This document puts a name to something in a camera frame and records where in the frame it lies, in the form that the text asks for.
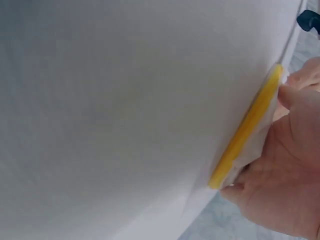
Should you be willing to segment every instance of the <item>finger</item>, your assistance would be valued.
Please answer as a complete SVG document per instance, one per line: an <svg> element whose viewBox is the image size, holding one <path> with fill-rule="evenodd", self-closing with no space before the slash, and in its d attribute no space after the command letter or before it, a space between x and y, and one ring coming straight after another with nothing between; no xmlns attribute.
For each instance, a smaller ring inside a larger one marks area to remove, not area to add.
<svg viewBox="0 0 320 240"><path fill-rule="evenodd" d="M243 170L240 172L240 174L236 177L234 180L234 184L242 184L244 185L248 179L248 175L250 174L249 172L249 165L245 166Z"/></svg>
<svg viewBox="0 0 320 240"><path fill-rule="evenodd" d="M295 99L298 96L298 91L291 86L281 85L279 88L278 99L280 103L288 110L294 104Z"/></svg>
<svg viewBox="0 0 320 240"><path fill-rule="evenodd" d="M224 189L220 190L220 194L228 201L234 204L238 204L243 190L244 186L242 184L235 184L233 186L227 186Z"/></svg>

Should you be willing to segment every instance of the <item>skin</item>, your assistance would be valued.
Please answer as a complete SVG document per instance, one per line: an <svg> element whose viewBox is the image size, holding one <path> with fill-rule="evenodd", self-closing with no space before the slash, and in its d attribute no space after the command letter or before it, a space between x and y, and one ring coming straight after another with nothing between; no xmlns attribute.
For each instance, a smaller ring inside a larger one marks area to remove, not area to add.
<svg viewBox="0 0 320 240"><path fill-rule="evenodd" d="M252 222L309 240L320 239L318 66L320 58L306 62L280 87L278 99L288 114L273 122L261 157L220 191Z"/></svg>

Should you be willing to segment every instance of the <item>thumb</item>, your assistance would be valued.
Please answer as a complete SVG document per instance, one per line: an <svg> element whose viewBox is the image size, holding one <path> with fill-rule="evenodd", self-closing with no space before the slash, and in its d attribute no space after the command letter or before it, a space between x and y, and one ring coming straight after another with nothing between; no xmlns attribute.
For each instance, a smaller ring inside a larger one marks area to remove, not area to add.
<svg viewBox="0 0 320 240"><path fill-rule="evenodd" d="M220 194L224 199L227 199L237 205L243 190L244 186L242 184L235 184L233 186L230 185L221 189Z"/></svg>
<svg viewBox="0 0 320 240"><path fill-rule="evenodd" d="M298 91L288 85L281 85L279 88L278 99L280 103L288 110L291 109L297 99Z"/></svg>

